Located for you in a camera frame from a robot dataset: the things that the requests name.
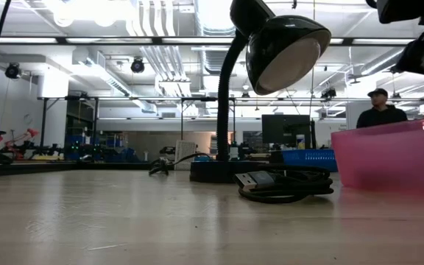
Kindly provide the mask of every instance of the blue plastic basket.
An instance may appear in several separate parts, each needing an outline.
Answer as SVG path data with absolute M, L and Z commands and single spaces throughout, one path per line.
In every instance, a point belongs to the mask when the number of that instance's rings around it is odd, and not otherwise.
M 318 166 L 338 172 L 335 152 L 332 149 L 282 151 L 284 163 L 289 166 Z

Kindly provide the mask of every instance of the lamp base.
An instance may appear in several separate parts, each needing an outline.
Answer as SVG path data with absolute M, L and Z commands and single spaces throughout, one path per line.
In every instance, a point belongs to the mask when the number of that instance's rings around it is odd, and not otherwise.
M 262 162 L 254 161 L 197 161 L 191 163 L 189 180 L 199 183 L 234 183 L 235 174 L 259 171 Z

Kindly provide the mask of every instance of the lamp shade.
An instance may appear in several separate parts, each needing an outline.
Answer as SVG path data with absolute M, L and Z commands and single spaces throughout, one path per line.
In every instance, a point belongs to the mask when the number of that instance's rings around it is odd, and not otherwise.
M 254 91 L 267 95 L 302 79 L 330 44 L 323 25 L 297 15 L 270 18 L 250 35 L 247 71 Z

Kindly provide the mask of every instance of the desk lamp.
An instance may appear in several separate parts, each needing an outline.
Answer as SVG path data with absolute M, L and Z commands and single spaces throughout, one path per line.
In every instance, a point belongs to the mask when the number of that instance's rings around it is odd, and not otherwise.
M 253 90 L 267 95 L 302 79 L 327 49 L 331 33 L 298 15 L 276 16 L 262 0 L 233 0 L 230 18 L 236 26 L 219 80 L 216 160 L 193 162 L 191 181 L 233 183 L 233 175 L 256 171 L 260 163 L 229 161 L 229 83 L 240 52 L 247 46 L 247 72 Z

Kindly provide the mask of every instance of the black shirt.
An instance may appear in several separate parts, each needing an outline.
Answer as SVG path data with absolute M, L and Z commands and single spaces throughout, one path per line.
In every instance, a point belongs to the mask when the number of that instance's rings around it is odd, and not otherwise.
M 356 128 L 371 127 L 382 124 L 391 124 L 394 122 L 406 121 L 406 114 L 403 110 L 397 109 L 395 106 L 387 105 L 386 110 L 376 110 L 372 108 L 366 110 L 359 116 Z

